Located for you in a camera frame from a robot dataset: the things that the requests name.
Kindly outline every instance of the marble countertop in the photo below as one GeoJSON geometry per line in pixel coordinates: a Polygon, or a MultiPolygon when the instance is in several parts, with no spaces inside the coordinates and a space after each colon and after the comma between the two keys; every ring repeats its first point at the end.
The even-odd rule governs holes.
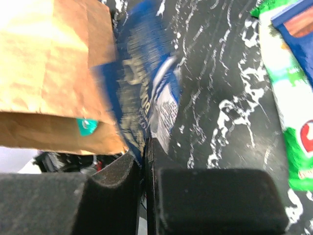
{"type": "MultiPolygon", "coordinates": [[[[140,0],[102,1],[118,14],[140,0]]],[[[288,185],[288,164],[259,48],[256,0],[160,0],[182,55],[183,95],[169,156],[187,168],[258,168],[274,179],[291,235],[313,234],[313,195],[288,185]]],[[[163,154],[159,149],[156,154],[163,154]]]]}

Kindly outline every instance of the crumpled blue wrapper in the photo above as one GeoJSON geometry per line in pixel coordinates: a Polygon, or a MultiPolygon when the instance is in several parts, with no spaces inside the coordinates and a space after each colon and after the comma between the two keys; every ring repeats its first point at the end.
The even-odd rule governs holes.
{"type": "Polygon", "coordinates": [[[313,87],[313,0],[300,0],[271,20],[313,87]]]}
{"type": "Polygon", "coordinates": [[[139,166],[150,134],[168,152],[180,97],[174,49],[156,14],[153,0],[136,5],[115,29],[117,60],[92,68],[139,166]]]}

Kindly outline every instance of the marble surface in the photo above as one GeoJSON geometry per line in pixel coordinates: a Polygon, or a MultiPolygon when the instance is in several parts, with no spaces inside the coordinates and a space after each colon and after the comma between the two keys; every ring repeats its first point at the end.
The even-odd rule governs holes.
{"type": "MultiPolygon", "coordinates": [[[[118,14],[140,0],[102,1],[118,14]]],[[[183,95],[169,156],[187,168],[258,168],[275,180],[288,234],[313,234],[313,196],[288,185],[284,140],[259,48],[256,0],[160,0],[183,95]]]]}

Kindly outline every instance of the paper bag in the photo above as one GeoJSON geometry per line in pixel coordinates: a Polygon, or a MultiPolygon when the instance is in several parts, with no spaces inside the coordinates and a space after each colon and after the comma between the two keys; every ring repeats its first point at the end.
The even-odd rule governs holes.
{"type": "Polygon", "coordinates": [[[114,60],[97,0],[16,0],[0,9],[0,145],[115,154],[125,144],[89,68],[114,60]],[[99,121],[82,137],[75,118],[99,121]]]}

